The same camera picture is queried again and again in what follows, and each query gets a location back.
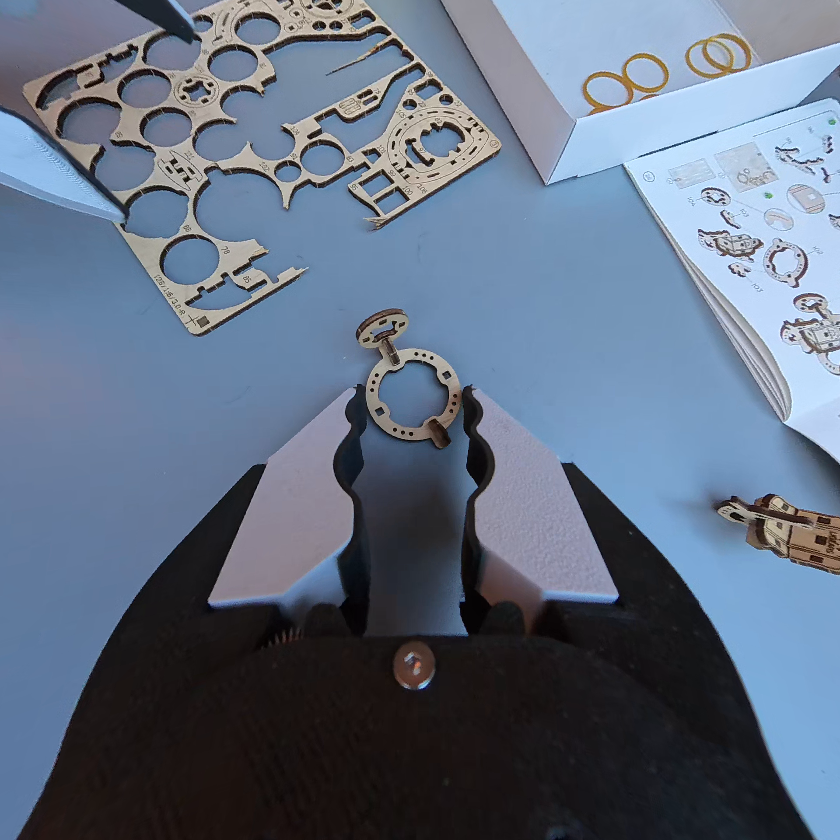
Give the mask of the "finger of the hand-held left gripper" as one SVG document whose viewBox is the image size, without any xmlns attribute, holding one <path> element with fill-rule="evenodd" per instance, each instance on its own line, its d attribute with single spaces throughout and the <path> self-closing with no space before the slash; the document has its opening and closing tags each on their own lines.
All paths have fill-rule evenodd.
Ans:
<svg viewBox="0 0 840 840">
<path fill-rule="evenodd" d="M 118 0 L 117 3 L 185 43 L 196 40 L 196 28 L 192 16 L 176 1 Z"/>
<path fill-rule="evenodd" d="M 1 183 L 80 213 L 125 222 L 121 202 L 51 137 L 1 108 Z"/>
</svg>

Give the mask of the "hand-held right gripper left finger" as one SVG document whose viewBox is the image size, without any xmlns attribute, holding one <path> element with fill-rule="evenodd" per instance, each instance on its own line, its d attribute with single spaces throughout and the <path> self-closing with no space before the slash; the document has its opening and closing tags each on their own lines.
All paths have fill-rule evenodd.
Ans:
<svg viewBox="0 0 840 840">
<path fill-rule="evenodd" d="M 338 606 L 363 635 L 370 553 L 353 483 L 364 466 L 364 388 L 349 388 L 271 456 L 208 597 L 212 607 L 269 603 L 303 624 Z"/>
</svg>

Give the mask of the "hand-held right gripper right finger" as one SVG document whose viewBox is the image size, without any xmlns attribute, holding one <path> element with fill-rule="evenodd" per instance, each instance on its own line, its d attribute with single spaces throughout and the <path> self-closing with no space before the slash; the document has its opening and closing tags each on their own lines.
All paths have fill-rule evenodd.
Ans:
<svg viewBox="0 0 840 840">
<path fill-rule="evenodd" d="M 468 633 L 513 602 L 531 631 L 546 601 L 613 603 L 613 579 L 555 453 L 487 394 L 463 391 L 469 438 L 460 603 Z"/>
</svg>

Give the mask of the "wooden ring assembly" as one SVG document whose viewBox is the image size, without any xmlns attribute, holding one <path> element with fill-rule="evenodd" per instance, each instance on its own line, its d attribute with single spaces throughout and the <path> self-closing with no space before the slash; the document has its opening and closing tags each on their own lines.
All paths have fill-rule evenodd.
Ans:
<svg viewBox="0 0 840 840">
<path fill-rule="evenodd" d="M 423 349 L 402 349 L 394 345 L 408 326 L 408 317 L 398 308 L 378 311 L 362 322 L 356 331 L 356 339 L 361 347 L 378 350 L 380 361 L 372 370 L 366 384 L 366 405 L 376 424 L 386 433 L 397 439 L 422 441 L 431 439 L 437 448 L 446 448 L 451 439 L 448 427 L 454 422 L 461 404 L 461 387 L 454 368 L 441 356 Z M 388 374 L 401 371 L 409 363 L 425 364 L 434 369 L 436 378 L 448 389 L 446 409 L 437 416 L 426 419 L 419 427 L 405 427 L 392 420 L 391 409 L 380 398 L 380 387 Z"/>
</svg>

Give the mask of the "laser-cut plywood parts sheet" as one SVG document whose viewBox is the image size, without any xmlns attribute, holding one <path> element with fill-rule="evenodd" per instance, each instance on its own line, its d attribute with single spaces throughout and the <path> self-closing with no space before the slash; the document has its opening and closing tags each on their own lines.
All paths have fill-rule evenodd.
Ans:
<svg viewBox="0 0 840 840">
<path fill-rule="evenodd" d="M 381 228 L 406 210 L 498 154 L 497 136 L 365 2 L 219 2 L 200 9 L 199 52 L 185 69 L 153 61 L 161 30 L 127 40 L 32 80 L 24 96 L 78 162 L 94 172 L 101 143 L 69 138 L 70 115 L 107 104 L 119 112 L 109 140 L 154 153 L 145 181 L 117 192 L 126 207 L 152 193 L 187 200 L 171 235 L 148 237 L 118 224 L 122 236 L 175 315 L 192 335 L 205 335 L 299 278 L 288 268 L 272 278 L 255 262 L 268 250 L 254 239 L 209 233 L 196 217 L 209 173 L 252 174 L 279 188 L 288 209 L 305 186 L 324 187 L 354 174 L 349 191 Z M 213 162 L 197 149 L 202 131 L 234 123 L 225 111 L 238 92 L 263 95 L 277 80 L 269 55 L 308 41 L 352 41 L 379 35 L 354 63 L 395 47 L 403 66 L 362 89 L 282 126 L 290 151 L 265 157 L 251 143 Z"/>
</svg>

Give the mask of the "wooden model block assembly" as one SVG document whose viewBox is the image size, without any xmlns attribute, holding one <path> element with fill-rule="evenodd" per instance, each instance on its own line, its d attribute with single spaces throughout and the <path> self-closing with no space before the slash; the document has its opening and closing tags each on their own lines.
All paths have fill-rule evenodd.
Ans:
<svg viewBox="0 0 840 840">
<path fill-rule="evenodd" d="M 731 497 L 716 505 L 717 513 L 748 526 L 747 542 L 791 562 L 839 574 L 839 517 L 799 509 L 768 494 L 750 505 Z"/>
</svg>

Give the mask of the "white instruction booklet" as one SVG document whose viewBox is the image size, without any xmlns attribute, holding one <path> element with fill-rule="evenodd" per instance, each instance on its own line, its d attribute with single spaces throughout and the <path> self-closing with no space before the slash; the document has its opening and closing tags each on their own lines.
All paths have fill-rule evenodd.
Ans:
<svg viewBox="0 0 840 840">
<path fill-rule="evenodd" d="M 839 460 L 839 106 L 624 165 L 780 420 Z"/>
</svg>

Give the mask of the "white cardboard box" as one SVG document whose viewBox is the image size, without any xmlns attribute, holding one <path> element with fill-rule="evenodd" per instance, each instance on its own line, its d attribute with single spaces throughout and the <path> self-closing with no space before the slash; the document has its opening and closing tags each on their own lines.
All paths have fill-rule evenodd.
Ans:
<svg viewBox="0 0 840 840">
<path fill-rule="evenodd" d="M 588 175 L 643 154 L 794 106 L 838 66 L 837 1 L 444 2 L 460 35 L 546 184 Z M 733 33 L 749 43 L 750 68 L 713 79 L 690 71 L 686 50 Z M 668 66 L 652 96 L 590 114 L 582 85 L 622 75 L 649 53 Z M 633 62 L 634 80 L 662 73 Z M 596 80 L 590 92 L 618 103 L 624 89 Z"/>
</svg>

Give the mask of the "yellow rubber band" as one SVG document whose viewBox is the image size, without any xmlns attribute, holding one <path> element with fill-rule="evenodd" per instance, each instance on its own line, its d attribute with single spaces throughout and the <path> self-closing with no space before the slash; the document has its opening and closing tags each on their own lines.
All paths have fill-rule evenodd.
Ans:
<svg viewBox="0 0 840 840">
<path fill-rule="evenodd" d="M 656 83 L 653 86 L 649 87 L 649 86 L 643 85 L 640 81 L 634 80 L 631 76 L 631 73 L 630 73 L 630 67 L 633 64 L 633 62 L 638 61 L 638 60 L 650 61 L 657 68 L 659 68 L 659 70 L 661 71 L 661 76 L 662 76 L 661 81 L 659 83 Z M 660 91 L 662 91 L 667 86 L 667 84 L 669 82 L 669 69 L 668 69 L 668 66 L 666 65 L 666 63 L 662 59 L 658 58 L 657 56 L 654 56 L 653 54 L 642 52 L 642 53 L 637 53 L 635 55 L 630 56 L 624 62 L 623 70 L 622 70 L 622 76 L 623 76 L 624 82 L 626 83 L 626 86 L 629 87 L 631 89 L 631 91 L 639 91 L 639 92 L 644 93 L 645 95 L 652 96 L 652 95 L 655 95 L 656 93 L 659 93 Z"/>
<path fill-rule="evenodd" d="M 738 73 L 751 67 L 753 53 L 749 43 L 733 33 L 719 33 L 698 42 L 702 59 L 710 71 L 696 70 L 706 78 Z"/>
<path fill-rule="evenodd" d="M 716 59 L 711 59 L 709 52 L 710 44 L 714 45 L 714 38 L 702 38 L 692 44 L 685 53 L 685 61 L 690 71 L 698 77 L 704 79 L 713 79 L 726 76 L 732 72 L 732 65 L 734 62 L 734 54 L 730 47 L 725 44 L 722 45 L 724 51 L 728 55 L 728 63 L 721 64 Z M 706 62 L 703 67 L 700 67 L 693 59 L 695 52 L 700 51 L 700 57 Z"/>
<path fill-rule="evenodd" d="M 625 91 L 625 99 L 618 103 L 606 103 L 600 100 L 597 100 L 592 93 L 590 92 L 590 85 L 597 81 L 597 80 L 608 80 L 608 81 L 615 81 L 617 82 Z M 621 108 L 634 100 L 635 96 L 635 88 L 633 83 L 626 78 L 624 74 L 619 75 L 614 72 L 608 70 L 602 70 L 592 73 L 588 76 L 582 85 L 582 94 L 584 100 L 591 105 L 590 114 L 613 110 L 617 108 Z"/>
</svg>

